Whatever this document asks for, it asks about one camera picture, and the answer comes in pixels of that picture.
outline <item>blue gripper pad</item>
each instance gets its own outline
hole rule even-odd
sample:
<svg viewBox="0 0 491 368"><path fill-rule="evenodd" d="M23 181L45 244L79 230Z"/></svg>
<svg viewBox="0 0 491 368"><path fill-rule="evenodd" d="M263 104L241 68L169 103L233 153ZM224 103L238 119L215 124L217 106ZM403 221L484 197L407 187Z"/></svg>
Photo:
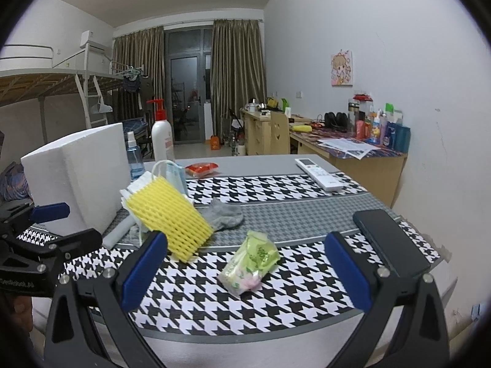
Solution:
<svg viewBox="0 0 491 368"><path fill-rule="evenodd" d="M69 215L70 206L62 202L54 205L35 206L29 219L33 223L41 224L67 218Z"/></svg>
<svg viewBox="0 0 491 368"><path fill-rule="evenodd" d="M160 232L146 247L121 287L120 305L124 312L130 312L140 306L143 296L166 255L167 237Z"/></svg>
<svg viewBox="0 0 491 368"><path fill-rule="evenodd" d="M333 233L326 236L324 250L353 305L364 312L369 311L372 307L370 284Z"/></svg>

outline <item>anime poster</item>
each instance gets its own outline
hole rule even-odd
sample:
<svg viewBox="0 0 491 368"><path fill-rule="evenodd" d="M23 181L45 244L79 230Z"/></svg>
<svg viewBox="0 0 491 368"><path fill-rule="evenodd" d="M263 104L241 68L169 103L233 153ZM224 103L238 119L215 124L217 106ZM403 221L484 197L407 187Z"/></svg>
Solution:
<svg viewBox="0 0 491 368"><path fill-rule="evenodd" d="M353 85L353 56L350 50L331 55L331 85Z"/></svg>

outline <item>colorful desk mat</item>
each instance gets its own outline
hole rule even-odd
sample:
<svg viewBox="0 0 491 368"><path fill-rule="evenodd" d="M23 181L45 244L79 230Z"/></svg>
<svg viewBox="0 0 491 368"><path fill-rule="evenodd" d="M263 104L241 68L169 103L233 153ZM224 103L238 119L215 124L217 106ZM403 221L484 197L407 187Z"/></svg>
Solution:
<svg viewBox="0 0 491 368"><path fill-rule="evenodd" d="M301 138L302 140L308 143L313 144L317 148L320 148L321 150L330 153L332 156L337 157L339 159L355 159L353 156L348 155L347 153L335 150L333 148L321 146L321 144L318 143L319 140L323 140L326 138L353 138L352 136L349 136L346 133L341 133L339 131L329 130L326 128L313 128L311 133L293 132L292 134L296 135L298 138ZM380 146L380 145L377 146L380 148L379 150L370 151L363 159L369 157L404 156L404 154L401 152L393 151L384 146Z"/></svg>

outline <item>red pump cap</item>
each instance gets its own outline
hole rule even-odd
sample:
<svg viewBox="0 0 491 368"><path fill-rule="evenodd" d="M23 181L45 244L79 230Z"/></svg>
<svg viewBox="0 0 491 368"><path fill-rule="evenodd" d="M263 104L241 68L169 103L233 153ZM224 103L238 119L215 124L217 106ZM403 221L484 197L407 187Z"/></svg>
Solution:
<svg viewBox="0 0 491 368"><path fill-rule="evenodd" d="M155 111L155 121L167 120L167 115L164 110L164 100L163 99L151 99L147 101L147 103L154 103L157 105L157 109Z"/></svg>

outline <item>person's hand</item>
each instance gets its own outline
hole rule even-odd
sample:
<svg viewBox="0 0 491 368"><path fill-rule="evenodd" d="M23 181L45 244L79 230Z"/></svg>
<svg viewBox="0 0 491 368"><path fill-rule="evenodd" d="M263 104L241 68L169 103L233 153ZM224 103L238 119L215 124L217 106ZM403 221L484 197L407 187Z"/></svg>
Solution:
<svg viewBox="0 0 491 368"><path fill-rule="evenodd" d="M27 333L33 330L33 300L29 296L17 296L13 301L14 322Z"/></svg>

